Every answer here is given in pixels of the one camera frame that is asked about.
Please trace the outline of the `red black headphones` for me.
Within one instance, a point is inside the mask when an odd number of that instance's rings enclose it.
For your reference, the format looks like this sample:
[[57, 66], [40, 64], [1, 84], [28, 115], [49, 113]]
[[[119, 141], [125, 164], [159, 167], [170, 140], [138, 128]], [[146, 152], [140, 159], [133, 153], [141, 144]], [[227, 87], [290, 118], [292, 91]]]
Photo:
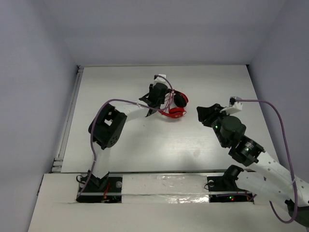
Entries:
[[173, 103], [175, 107], [168, 107], [168, 111], [163, 110], [159, 111], [159, 113], [163, 116], [178, 119], [181, 118], [186, 114], [185, 107], [187, 106], [189, 100], [185, 94], [182, 92], [179, 92], [177, 90], [170, 90], [171, 93], [173, 93], [173, 97], [168, 97], [168, 103]]

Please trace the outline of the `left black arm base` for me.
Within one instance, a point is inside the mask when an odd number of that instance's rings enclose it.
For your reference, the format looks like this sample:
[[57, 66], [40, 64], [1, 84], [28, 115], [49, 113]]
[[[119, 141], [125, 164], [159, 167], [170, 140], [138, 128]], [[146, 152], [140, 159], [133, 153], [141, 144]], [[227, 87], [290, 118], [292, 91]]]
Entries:
[[107, 173], [98, 178], [93, 174], [85, 185], [90, 171], [87, 175], [77, 175], [76, 181], [79, 189], [76, 197], [78, 203], [121, 203], [122, 202], [122, 175]]

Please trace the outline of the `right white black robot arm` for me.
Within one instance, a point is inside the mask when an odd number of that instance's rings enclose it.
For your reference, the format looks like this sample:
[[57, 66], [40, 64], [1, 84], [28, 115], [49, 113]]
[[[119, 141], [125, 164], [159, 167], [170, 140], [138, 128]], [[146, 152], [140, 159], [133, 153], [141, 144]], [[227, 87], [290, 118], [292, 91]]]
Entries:
[[242, 110], [240, 104], [222, 107], [197, 107], [198, 120], [212, 128], [222, 148], [229, 149], [233, 160], [259, 173], [262, 179], [242, 168], [231, 165], [217, 181], [225, 191], [243, 189], [263, 196], [271, 204], [288, 212], [293, 221], [309, 225], [309, 184], [297, 177], [292, 168], [286, 169], [275, 161], [253, 139], [245, 136], [246, 126], [233, 114]]

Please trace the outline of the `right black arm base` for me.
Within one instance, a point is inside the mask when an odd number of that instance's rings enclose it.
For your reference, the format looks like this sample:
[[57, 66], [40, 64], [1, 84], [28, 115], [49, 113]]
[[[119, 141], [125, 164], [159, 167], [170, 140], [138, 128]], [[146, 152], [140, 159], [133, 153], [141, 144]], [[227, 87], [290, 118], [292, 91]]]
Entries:
[[244, 170], [231, 165], [222, 175], [208, 176], [204, 189], [209, 192], [210, 203], [254, 202], [255, 194], [240, 189], [236, 181]]

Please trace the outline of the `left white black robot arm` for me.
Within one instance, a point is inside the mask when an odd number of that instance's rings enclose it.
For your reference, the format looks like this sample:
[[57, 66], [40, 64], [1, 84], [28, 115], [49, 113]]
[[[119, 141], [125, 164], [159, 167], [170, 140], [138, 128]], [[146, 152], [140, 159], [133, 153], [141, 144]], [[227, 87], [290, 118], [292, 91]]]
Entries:
[[95, 145], [109, 151], [120, 139], [125, 123], [168, 109], [170, 103], [166, 102], [166, 96], [173, 95], [169, 81], [154, 81], [149, 92], [137, 101], [111, 99], [101, 106], [88, 128], [93, 162], [87, 176], [77, 178], [83, 185], [79, 194], [88, 190], [101, 192], [107, 186], [108, 171], [103, 166], [107, 164], [104, 159], [108, 154], [98, 154]]

